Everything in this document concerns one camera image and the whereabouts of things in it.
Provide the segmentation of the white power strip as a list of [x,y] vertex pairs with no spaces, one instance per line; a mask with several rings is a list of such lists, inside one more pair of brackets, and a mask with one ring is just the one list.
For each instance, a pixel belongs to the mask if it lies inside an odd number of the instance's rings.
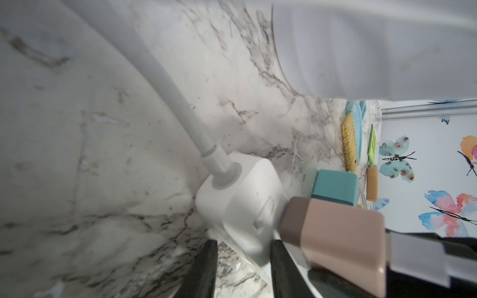
[[196,195],[196,208],[263,276],[271,276],[270,245],[289,196],[270,160],[229,154],[236,179],[221,186],[212,176]]

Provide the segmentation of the pink USB charger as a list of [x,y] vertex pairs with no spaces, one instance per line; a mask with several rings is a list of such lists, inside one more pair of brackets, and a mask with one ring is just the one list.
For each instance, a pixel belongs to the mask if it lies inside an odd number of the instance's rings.
[[310,268],[327,269],[377,298],[385,297],[385,219],[379,212],[293,197],[278,231]]

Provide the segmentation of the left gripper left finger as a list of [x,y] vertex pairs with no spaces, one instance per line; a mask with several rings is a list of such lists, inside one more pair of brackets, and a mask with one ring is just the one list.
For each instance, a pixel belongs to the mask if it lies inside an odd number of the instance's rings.
[[218,244],[208,240],[196,256],[174,298],[213,298],[216,285]]

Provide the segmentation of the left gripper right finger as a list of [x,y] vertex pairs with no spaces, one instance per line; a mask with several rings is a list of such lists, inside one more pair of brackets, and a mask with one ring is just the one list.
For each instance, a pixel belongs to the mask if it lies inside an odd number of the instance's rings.
[[314,298],[314,294],[280,240],[271,242],[270,264],[274,298]]

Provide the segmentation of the teal USB charger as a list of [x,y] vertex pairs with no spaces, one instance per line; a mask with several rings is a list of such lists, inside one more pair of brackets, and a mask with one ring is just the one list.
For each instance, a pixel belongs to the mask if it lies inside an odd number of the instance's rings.
[[348,206],[357,206],[360,186],[355,173],[319,170],[311,197]]

